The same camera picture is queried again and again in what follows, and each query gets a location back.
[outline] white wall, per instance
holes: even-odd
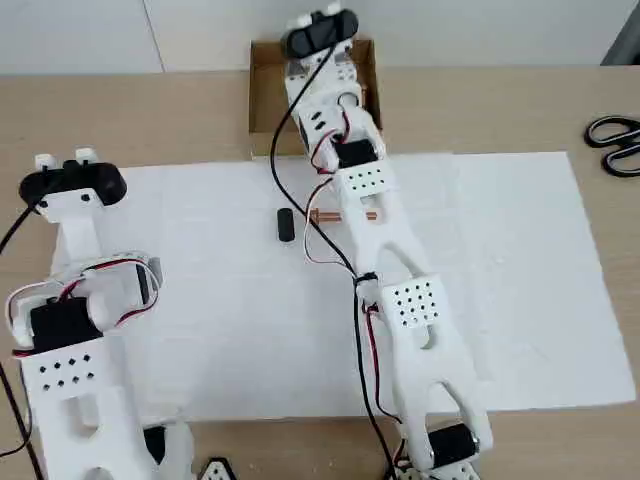
[[[330,0],[146,0],[166,69],[246,68]],[[637,0],[345,0],[381,65],[594,65]],[[0,73],[161,68],[142,0],[0,0]]]
[[[0,74],[159,71],[139,0],[0,0]]]

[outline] red wire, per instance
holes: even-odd
[[[362,309],[365,312],[365,319],[367,321],[367,331],[369,332],[369,343],[371,345],[371,356],[373,357],[373,372],[375,375],[375,400],[378,410],[384,413],[387,417],[393,418],[396,422],[402,423],[399,417],[387,412],[380,405],[380,366],[378,364],[378,348],[376,346],[376,337],[373,333],[373,325],[371,324],[371,313],[378,311],[378,306],[374,303],[365,309],[364,302],[362,303]]]
[[[342,118],[344,119],[344,133],[342,134],[342,137],[340,138],[339,141],[340,141],[340,143],[346,143],[347,139],[349,138],[349,133],[351,133],[351,123],[349,122],[349,117],[347,117],[347,112],[345,111],[344,108],[342,109]],[[316,155],[318,154],[318,151],[320,150],[320,147],[322,146],[324,141],[327,138],[330,138],[336,132],[337,132],[337,130],[335,128],[332,128],[327,133],[325,133],[322,136],[322,138],[320,138],[318,143],[316,143],[316,147],[313,149],[313,153],[311,154],[311,158],[309,158],[309,162],[311,162],[311,166],[313,168],[315,168],[316,172],[318,172],[319,174],[332,173],[332,172],[329,172],[328,170],[326,170],[324,168],[321,168],[321,167],[317,166],[315,163],[313,163],[313,159],[316,158]]]
[[[142,260],[138,260],[138,259],[135,259],[135,258],[121,258],[119,260],[111,260],[109,262],[104,262],[104,263],[99,263],[98,265],[93,265],[93,266],[87,268],[87,270],[101,270],[103,268],[113,267],[115,265],[120,265],[121,263],[129,263],[129,262],[144,263]]]
[[[151,305],[147,305],[144,308],[139,308],[138,310],[132,310],[130,312],[125,313],[122,317],[120,317],[120,320],[118,320],[118,323],[116,323],[116,326],[120,325],[129,317],[133,317],[134,315],[138,315],[139,313],[143,313],[143,312],[146,312],[147,310],[151,310],[157,301],[158,301],[158,295],[156,295],[156,298],[153,299],[153,302],[151,302]]]
[[[313,149],[313,153],[311,154],[311,158],[309,158],[309,162],[311,162],[311,166],[313,168],[316,169],[316,172],[318,173],[329,173],[327,170],[325,170],[324,168],[321,168],[319,166],[317,166],[315,163],[313,163],[313,159],[316,158],[316,155],[318,154],[318,150],[320,150],[320,147],[322,146],[322,144],[324,143],[324,141],[329,138],[331,135],[333,135],[337,130],[335,128],[329,130],[327,133],[325,133],[322,138],[320,138],[320,140],[318,141],[318,143],[316,143],[316,148]]]
[[[58,296],[59,300],[65,300],[69,295],[71,295],[71,292],[73,292],[73,289],[76,288],[78,286],[79,283],[82,283],[84,281],[84,278],[79,278],[78,280],[74,281],[73,283],[67,285],[64,290],[62,290],[62,292],[60,293],[60,295]]]

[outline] white wire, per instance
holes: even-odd
[[[311,256],[311,253],[309,252],[309,244],[308,244],[308,232],[309,232],[309,224],[311,223],[311,210],[313,207],[313,202],[316,200],[316,198],[318,197],[318,195],[320,194],[320,192],[322,192],[322,190],[324,190],[324,188],[329,185],[329,183],[331,183],[331,179],[327,180],[324,184],[321,184],[321,186],[311,195],[311,197],[309,197],[309,201],[307,202],[307,214],[306,214],[306,221],[304,224],[304,233],[303,233],[303,237],[302,237],[302,249],[304,252],[305,257],[307,257],[307,260],[309,260],[310,262],[316,263],[316,264],[334,264],[334,265],[340,265],[342,268],[344,268],[345,270],[347,270],[349,272],[349,275],[351,275],[352,277],[355,278],[355,275],[353,274],[353,272],[351,270],[349,270],[349,268],[342,262],[338,261],[338,260],[316,260],[315,258],[313,258]]]
[[[11,317],[11,314],[9,312],[11,311],[13,300],[18,295],[25,292],[26,290],[31,290],[32,288],[44,287],[45,285],[52,285],[53,283],[54,282],[52,281],[30,283],[29,285],[24,285],[23,287],[20,287],[17,290],[14,290],[13,293],[11,293],[11,295],[7,297],[7,300],[4,302],[4,319],[7,324],[7,329],[11,334],[13,334],[13,325],[11,324],[13,318]]]

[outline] black cylindrical object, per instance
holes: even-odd
[[[293,211],[290,208],[278,210],[278,238],[281,242],[292,242],[296,238]]]

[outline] electrical wire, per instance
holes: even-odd
[[[367,379],[364,375],[364,365],[362,361],[362,339],[360,338],[360,301],[358,299],[358,287],[354,285],[353,288],[353,329],[356,336],[356,353],[358,357],[358,374],[360,376],[360,387],[362,389],[362,398],[364,400],[364,408],[367,411],[367,416],[369,417],[369,422],[373,427],[373,430],[380,441],[380,446],[384,452],[384,457],[387,461],[387,467],[390,470],[391,478],[393,480],[398,480],[396,475],[396,469],[393,464],[393,459],[391,458],[391,453],[389,453],[389,447],[387,446],[387,442],[384,439],[384,435],[382,434],[382,430],[378,426],[378,422],[376,421],[376,417],[373,415],[373,411],[371,410],[371,404],[369,403],[369,395],[367,392]]]
[[[280,120],[280,123],[278,124],[278,126],[277,126],[277,128],[276,128],[276,130],[275,130],[275,132],[273,134],[273,140],[271,141],[271,150],[269,152],[269,166],[271,168],[271,175],[273,176],[273,180],[274,180],[276,186],[278,187],[280,192],[282,192],[282,195],[284,195],[284,197],[294,206],[294,208],[298,211],[298,213],[300,213],[303,217],[305,217],[305,219],[306,219],[306,216],[307,216],[307,212],[291,196],[291,194],[287,191],[287,189],[284,187],[284,185],[280,181],[280,178],[278,177],[278,172],[277,172],[276,164],[275,164],[276,151],[277,151],[277,146],[278,146],[278,139],[280,137],[280,134],[282,133],[282,129],[284,128],[285,124],[287,123],[287,120],[289,120],[289,118],[291,117],[291,113],[295,110],[296,106],[300,102],[300,99],[304,96],[306,91],[309,89],[309,87],[311,86],[313,81],[316,79],[316,77],[318,76],[318,74],[320,73],[322,68],[329,61],[329,59],[331,58],[331,55],[333,55],[333,52],[335,51],[335,48],[336,48],[336,45],[333,45],[329,49],[329,52],[327,53],[327,55],[322,59],[322,61],[318,65],[318,67],[311,74],[311,76],[306,81],[306,83],[304,84],[304,86],[302,87],[302,89],[300,90],[298,95],[296,96],[296,98],[293,100],[293,102],[289,106],[289,109],[287,110],[287,112],[282,117],[282,120]],[[331,247],[331,249],[338,255],[340,260],[342,260],[342,262],[344,263],[345,267],[355,276],[356,272],[355,272],[353,266],[351,265],[351,262],[349,262],[349,259],[342,252],[342,250],[340,250],[340,248],[324,233],[324,231],[318,226],[318,224],[316,222],[314,222],[313,220],[309,219],[309,225],[311,225],[313,227],[313,229],[316,232],[318,232],[318,234],[323,238],[323,240],[327,243],[327,245],[329,245],[329,247]],[[355,332],[355,336],[356,336],[356,354],[357,354],[357,357],[358,357],[358,373],[359,373],[359,377],[360,377],[360,386],[361,386],[361,389],[362,389],[362,396],[363,396],[364,406],[365,406],[365,410],[367,411],[367,416],[369,417],[369,422],[371,423],[371,426],[373,427],[373,429],[374,429],[374,431],[376,433],[376,436],[377,436],[377,438],[378,438],[378,440],[380,442],[380,446],[381,446],[381,448],[382,448],[382,450],[384,452],[384,456],[385,456],[385,460],[387,461],[387,465],[391,469],[391,476],[392,476],[393,480],[397,480],[397,476],[396,476],[396,473],[395,473],[395,468],[393,468],[393,460],[391,458],[391,454],[389,453],[389,447],[387,446],[387,442],[386,442],[386,440],[384,438],[384,435],[382,434],[382,431],[380,430],[380,427],[378,426],[378,423],[377,423],[377,421],[375,419],[375,416],[373,415],[373,412],[371,410],[371,404],[369,403],[369,397],[368,397],[368,392],[367,392],[367,380],[365,378],[364,365],[363,365],[363,360],[362,360],[362,340],[360,338],[359,301],[358,301],[357,284],[355,282],[354,282],[353,297],[354,297],[354,308],[353,308],[354,318],[353,318],[353,321],[354,321],[354,332]]]
[[[280,120],[280,123],[278,124],[278,126],[277,126],[277,128],[276,128],[276,130],[275,130],[275,132],[273,134],[273,140],[271,141],[271,149],[270,149],[270,152],[269,152],[269,166],[271,168],[271,175],[273,176],[273,181],[275,182],[275,184],[278,187],[278,189],[280,190],[280,192],[282,192],[282,195],[284,195],[284,197],[291,203],[291,205],[294,206],[294,208],[298,211],[298,213],[300,213],[300,215],[302,215],[303,217],[306,217],[306,213],[307,212],[305,212],[304,209],[300,206],[300,204],[291,196],[291,194],[288,192],[288,190],[284,187],[284,185],[280,181],[280,177],[278,176],[278,171],[276,169],[276,151],[277,151],[277,148],[278,148],[278,139],[280,138],[280,134],[282,133],[282,129],[284,128],[285,124],[287,123],[287,120],[289,120],[289,117],[291,117],[291,113],[295,110],[295,108],[298,105],[298,103],[300,103],[300,99],[307,92],[307,90],[309,89],[309,87],[311,86],[313,81],[316,79],[316,77],[318,76],[318,74],[320,73],[322,68],[327,64],[327,62],[331,58],[331,55],[333,55],[333,52],[335,51],[335,49],[336,49],[335,45],[332,46],[329,49],[329,53],[327,53],[327,55],[322,59],[322,61],[320,62],[318,67],[314,70],[314,72],[311,74],[311,76],[306,81],[306,83],[304,84],[302,89],[300,89],[300,92],[298,93],[298,96],[293,100],[293,102],[291,102],[291,105],[289,106],[289,109],[287,110],[287,112],[282,117],[282,120]],[[351,273],[353,273],[355,275],[355,270],[353,269],[353,266],[351,265],[351,262],[349,262],[349,259],[342,252],[342,250],[340,250],[340,248],[333,242],[333,240],[331,240],[327,236],[327,234],[324,233],[324,231],[313,220],[311,220],[309,222],[309,225],[311,225],[313,227],[313,229],[316,232],[318,232],[318,234],[322,237],[322,239],[325,242],[327,242],[327,245],[329,245],[329,247],[331,247],[331,249],[334,252],[336,252],[338,257],[340,257],[340,260],[342,260],[342,262],[345,264],[347,269],[350,270]]]
[[[322,192],[322,190],[329,184],[331,183],[331,181],[333,180],[333,177],[328,178],[327,180],[325,180],[324,182],[322,182],[321,184],[319,184],[314,190],[313,192],[311,192],[311,195],[309,196],[309,200],[307,201],[307,206],[306,206],[306,221],[304,224],[304,233],[302,235],[302,249],[304,251],[304,255],[305,257],[307,257],[307,259],[312,262],[312,263],[317,263],[317,264],[324,264],[324,265],[329,265],[329,264],[334,264],[334,265],[339,265],[342,268],[346,269],[349,272],[349,275],[351,275],[352,277],[355,278],[355,276],[353,275],[353,273],[347,268],[347,266],[342,263],[341,261],[338,260],[316,260],[315,258],[313,258],[311,256],[311,252],[309,251],[309,242],[308,242],[308,232],[309,232],[309,221],[311,220],[311,211],[312,211],[312,207],[313,207],[313,202],[315,201],[315,199],[320,195],[320,193]]]
[[[5,233],[4,237],[0,241],[0,255],[2,255],[7,244],[9,243],[13,235],[18,231],[20,226],[24,223],[24,221],[27,219],[27,217],[31,214],[31,212],[35,210],[38,203],[40,203],[40,201],[56,186],[57,186],[57,183],[52,183],[51,185],[49,185],[49,188],[47,188],[45,192],[37,200],[29,203],[27,207],[24,209],[24,211],[20,214],[20,216],[16,219],[16,221],[13,222],[13,225],[11,225],[9,230],[7,230],[7,233]],[[11,410],[16,420],[16,424],[18,425],[18,430],[20,431],[20,435],[22,436],[22,445],[3,453],[1,457],[4,458],[9,455],[14,455],[26,448],[27,454],[29,455],[29,460],[31,461],[31,466],[33,467],[33,472],[36,476],[36,480],[44,480],[44,475],[42,473],[42,470],[40,469],[38,456],[36,455],[33,445],[31,444],[31,435],[33,433],[33,425],[32,425],[33,420],[32,420],[32,414],[30,411],[31,407],[29,407],[29,429],[27,430],[24,420],[22,418],[22,415],[20,414],[20,407],[18,406],[18,402],[16,401],[13,388],[11,387],[11,383],[9,382],[9,378],[7,377],[7,374],[4,370],[4,366],[2,365],[2,362],[0,362],[0,380],[2,381],[2,386],[4,387],[5,394],[7,395],[7,400],[9,400],[9,405],[11,406]]]
[[[151,282],[153,283],[152,286],[153,286],[153,291],[155,292],[155,295],[152,297],[151,301],[148,302],[147,304],[143,305],[138,309],[131,310],[130,312],[127,312],[124,315],[122,315],[120,317],[120,320],[118,320],[118,322],[116,323],[116,326],[121,325],[125,320],[127,320],[130,317],[133,317],[134,315],[138,315],[140,313],[146,312],[147,310],[151,310],[156,305],[158,301],[158,297],[160,296],[160,282],[158,281],[158,277],[156,277],[156,274],[153,272],[151,267],[149,267],[149,265],[147,265],[145,262],[137,258],[121,258],[118,260],[111,260],[109,262],[100,263],[98,265],[92,265],[91,267],[86,268],[84,272],[88,270],[104,270],[106,268],[115,267],[117,265],[122,265],[124,263],[135,263],[136,265],[139,265],[140,267],[142,267],[145,270],[145,272],[147,272],[147,274],[149,275],[149,278],[151,278]]]
[[[4,370],[0,372],[0,376],[4,375]],[[22,388],[24,388],[26,392],[26,387],[24,386],[24,376],[22,374],[22,367],[20,368],[20,381],[22,382]],[[29,403],[29,399],[27,398],[27,415],[29,418],[29,427],[27,428],[27,438],[22,440],[22,443],[12,450],[7,450],[6,452],[0,453],[0,458],[9,457],[11,455],[15,455],[16,453],[21,452],[27,444],[31,441],[31,436],[33,435],[33,412],[31,411],[31,404]]]
[[[373,359],[373,373],[375,376],[375,401],[376,407],[380,410],[384,415],[389,418],[392,418],[398,423],[402,423],[402,420],[396,415],[389,413],[387,410],[382,408],[380,405],[380,365],[378,361],[378,347],[376,346],[376,337],[373,333],[373,325],[371,322],[371,314],[373,312],[378,311],[378,306],[374,303],[373,305],[369,305],[365,308],[364,302],[362,303],[362,311],[365,314],[365,319],[367,322],[367,331],[369,333],[369,344],[371,345],[371,357]]]

